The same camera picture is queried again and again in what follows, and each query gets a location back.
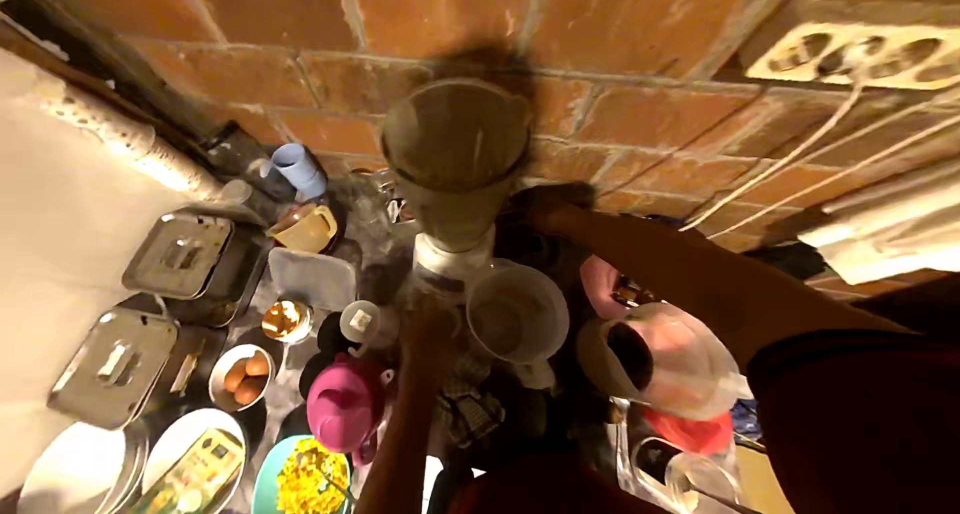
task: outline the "power cord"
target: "power cord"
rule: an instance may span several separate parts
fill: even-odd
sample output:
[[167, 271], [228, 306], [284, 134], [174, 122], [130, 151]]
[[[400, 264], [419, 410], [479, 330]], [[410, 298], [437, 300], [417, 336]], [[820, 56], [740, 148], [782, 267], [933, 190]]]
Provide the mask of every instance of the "power cord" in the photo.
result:
[[[837, 108], [834, 114], [826, 122], [824, 122], [819, 129], [814, 131], [813, 134], [810, 135], [810, 137], [808, 137], [797, 148], [795, 148], [793, 152], [786, 154], [786, 157], [784, 157], [777, 163], [774, 163], [773, 165], [768, 167], [766, 170], [761, 172], [759, 175], [756, 175], [750, 180], [748, 180], [746, 183], [740, 185], [737, 189], [734, 189], [732, 192], [727, 194], [726, 197], [724, 197], [720, 201], [717, 201], [713, 206], [708, 208], [705, 212], [695, 216], [692, 221], [682, 226], [679, 230], [689, 231], [697, 227], [698, 225], [703, 223], [704, 220], [709, 218], [711, 215], [713, 215], [720, 209], [724, 208], [726, 204], [728, 204], [730, 201], [734, 201], [735, 199], [737, 199], [738, 197], [740, 197], [741, 195], [743, 195], [744, 193], [746, 193], [747, 191], [755, 187], [757, 184], [765, 180], [767, 177], [769, 177], [773, 173], [780, 170], [786, 164], [789, 164], [794, 159], [796, 159], [800, 154], [802, 154], [804, 151], [810, 148], [810, 145], [820, 140], [827, 132], [832, 130], [837, 125], [837, 122], [839, 122], [841, 118], [843, 118], [847, 113], [850, 112], [850, 109], [854, 107], [854, 104], [857, 103], [858, 99], [860, 98], [860, 93], [862, 91], [863, 91], [863, 81], [858, 79], [855, 80], [853, 83], [853, 89], [850, 91], [849, 97], [846, 98], [846, 101]], [[823, 153], [822, 151], [817, 152], [817, 156], [819, 156], [822, 153]]]
[[893, 154], [895, 154], [895, 153], [898, 152], [898, 151], [901, 151], [901, 150], [905, 149], [906, 147], [912, 145], [913, 143], [915, 143], [915, 142], [917, 142], [917, 141], [925, 140], [926, 138], [932, 136], [933, 134], [936, 134], [937, 132], [940, 132], [941, 130], [943, 130], [943, 129], [945, 129], [945, 128], [948, 128], [948, 127], [951, 127], [951, 126], [953, 126], [954, 124], [958, 124], [958, 123], [960, 123], [960, 114], [954, 115], [954, 116], [951, 117], [951, 118], [947, 118], [946, 120], [943, 120], [942, 122], [940, 122], [940, 123], [938, 123], [938, 124], [935, 124], [935, 125], [933, 125], [933, 126], [928, 127], [927, 129], [924, 129], [923, 131], [919, 131], [919, 132], [917, 132], [917, 133], [914, 133], [913, 135], [910, 135], [910, 136], [907, 137], [906, 139], [904, 139], [904, 140], [902, 140], [902, 141], [894, 144], [894, 145], [891, 146], [890, 148], [887, 148], [886, 150], [877, 152], [877, 153], [875, 153], [874, 155], [871, 155], [870, 157], [864, 159], [863, 161], [860, 161], [859, 163], [857, 163], [857, 164], [855, 164], [855, 165], [852, 165], [852, 166], [846, 168], [846, 169], [843, 170], [843, 171], [840, 171], [840, 172], [837, 173], [836, 175], [828, 176], [828, 177], [824, 178], [823, 180], [821, 180], [821, 181], [819, 181], [819, 182], [817, 182], [817, 183], [815, 183], [815, 184], [813, 184], [813, 185], [811, 185], [811, 186], [809, 186], [809, 187], [807, 187], [807, 188], [805, 188], [805, 189], [801, 189], [801, 190], [799, 190], [797, 193], [794, 193], [793, 195], [791, 195], [790, 197], [787, 197], [786, 199], [780, 200], [780, 201], [776, 202], [775, 204], [771, 204], [771, 205], [763, 208], [761, 211], [757, 212], [756, 214], [752, 214], [752, 215], [750, 215], [749, 217], [747, 217], [747, 218], [744, 219], [744, 220], [741, 220], [741, 221], [739, 221], [739, 222], [737, 222], [737, 223], [735, 223], [735, 224], [733, 224], [733, 225], [731, 225], [731, 226], [729, 226], [729, 227], [727, 227], [727, 228], [725, 228], [725, 229], [723, 229], [723, 230], [721, 230], [721, 231], [715, 232], [714, 234], [708, 236], [707, 238], [717, 238], [717, 237], [720, 237], [721, 235], [726, 235], [727, 233], [729, 233], [729, 232], [731, 232], [731, 231], [734, 231], [734, 230], [736, 230], [736, 229], [739, 229], [739, 228], [741, 228], [741, 227], [749, 224], [750, 222], [752, 222], [752, 221], [760, 218], [760, 217], [763, 216], [764, 214], [768, 214], [768, 213], [774, 211], [774, 209], [777, 209], [777, 208], [779, 208], [779, 207], [782, 207], [783, 205], [786, 205], [787, 203], [789, 203], [789, 202], [791, 202], [791, 201], [793, 201], [793, 200], [795, 200], [795, 199], [797, 199], [797, 198], [799, 198], [799, 197], [803, 197], [803, 196], [807, 195], [808, 193], [810, 193], [810, 192], [813, 191], [813, 190], [821, 189], [822, 187], [824, 187], [824, 186], [826, 186], [826, 185], [828, 185], [828, 184], [830, 184], [830, 183], [832, 183], [832, 182], [835, 182], [835, 181], [837, 181], [837, 180], [839, 180], [839, 179], [842, 179], [842, 178], [846, 177], [847, 175], [850, 175], [851, 173], [854, 173], [854, 172], [862, 169], [863, 167], [866, 167], [867, 165], [871, 165], [871, 164], [874, 164], [874, 163], [876, 163], [876, 162], [879, 162], [879, 161], [881, 161], [882, 159], [884, 159], [884, 158], [886, 158], [886, 157], [888, 157], [888, 156], [890, 156], [890, 155], [893, 155]]

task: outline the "small bowl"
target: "small bowl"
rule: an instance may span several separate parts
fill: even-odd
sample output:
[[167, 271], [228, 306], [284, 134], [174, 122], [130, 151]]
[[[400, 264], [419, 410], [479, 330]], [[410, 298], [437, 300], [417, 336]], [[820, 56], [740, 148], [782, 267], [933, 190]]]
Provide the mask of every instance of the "small bowl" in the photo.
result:
[[[276, 326], [272, 324], [271, 315], [273, 309], [280, 303], [288, 302], [294, 306], [296, 312], [299, 313], [299, 321], [296, 323], [296, 326], [291, 328], [286, 334], [282, 336], [274, 336], [270, 333], [275, 333], [274, 330]], [[281, 299], [270, 306], [270, 309], [263, 314], [263, 321], [261, 322], [261, 329], [263, 334], [266, 335], [271, 340], [276, 340], [283, 343], [294, 344], [297, 343], [306, 336], [310, 335], [310, 331], [313, 329], [313, 309], [309, 305], [290, 299]]]
[[[263, 390], [260, 391], [260, 395], [257, 396], [256, 399], [246, 405], [241, 405], [234, 399], [234, 393], [227, 390], [227, 387], [224, 386], [224, 377], [231, 371], [231, 368], [234, 367], [237, 361], [249, 359], [257, 353], [263, 355], [270, 365], [270, 373], [267, 373], [267, 384], [263, 387]], [[274, 359], [270, 356], [269, 352], [252, 343], [238, 345], [225, 352], [220, 359], [217, 360], [217, 363], [213, 365], [213, 371], [210, 372], [210, 382], [207, 387], [210, 394], [210, 401], [228, 413], [246, 410], [263, 399], [263, 394], [270, 388], [276, 376], [277, 365], [274, 364]]]

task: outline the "brick wall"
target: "brick wall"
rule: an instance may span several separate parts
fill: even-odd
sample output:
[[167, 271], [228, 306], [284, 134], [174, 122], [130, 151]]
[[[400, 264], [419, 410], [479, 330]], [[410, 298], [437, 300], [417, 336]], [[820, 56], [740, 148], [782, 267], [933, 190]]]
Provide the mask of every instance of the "brick wall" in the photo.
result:
[[[691, 214], [782, 158], [845, 97], [751, 84], [726, 65], [783, 0], [63, 1], [211, 118], [234, 119], [264, 143], [303, 142], [334, 174], [383, 166], [378, 123], [416, 86], [452, 75], [493, 81], [534, 100], [528, 182], [591, 182], [607, 191], [600, 207], [609, 211]], [[444, 56], [478, 46], [498, 51]], [[868, 92], [821, 144], [915, 99]], [[703, 227], [725, 229], [950, 113], [915, 114], [798, 165]], [[804, 208], [954, 156], [954, 139], [947, 133], [906, 161], [840, 179], [717, 242], [753, 247]]]

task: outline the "white wall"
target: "white wall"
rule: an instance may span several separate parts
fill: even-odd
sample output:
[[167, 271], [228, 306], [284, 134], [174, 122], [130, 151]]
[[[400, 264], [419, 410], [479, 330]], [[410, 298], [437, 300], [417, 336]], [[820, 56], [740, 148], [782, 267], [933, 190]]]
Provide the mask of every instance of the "white wall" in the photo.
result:
[[0, 161], [3, 496], [70, 424], [45, 406], [51, 385], [97, 316], [131, 294], [120, 276], [154, 221], [186, 198], [97, 138], [2, 101]]

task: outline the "stacked plates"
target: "stacked plates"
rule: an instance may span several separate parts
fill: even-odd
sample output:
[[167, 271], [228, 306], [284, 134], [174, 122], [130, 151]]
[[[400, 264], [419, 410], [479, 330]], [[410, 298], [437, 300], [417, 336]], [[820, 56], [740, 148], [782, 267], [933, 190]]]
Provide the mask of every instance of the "stacked plates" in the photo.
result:
[[140, 480], [150, 454], [150, 431], [143, 422], [131, 422], [124, 428], [126, 435], [126, 459], [123, 469], [109, 494], [103, 500], [98, 514], [114, 514], [126, 511], [140, 497]]
[[109, 431], [74, 423], [33, 464], [17, 512], [114, 514], [138, 495], [148, 450], [142, 424]]

